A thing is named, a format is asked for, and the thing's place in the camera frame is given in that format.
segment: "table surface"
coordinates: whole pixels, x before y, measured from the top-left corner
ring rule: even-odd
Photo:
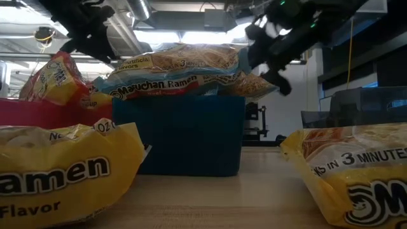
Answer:
[[[136,176],[121,200],[75,228],[333,228],[278,148],[243,148],[235,177]]]

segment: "blue plastic bin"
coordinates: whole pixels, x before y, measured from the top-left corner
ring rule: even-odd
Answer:
[[[243,97],[176,96],[113,101],[116,124],[135,122],[152,145],[140,174],[234,176],[240,165]]]

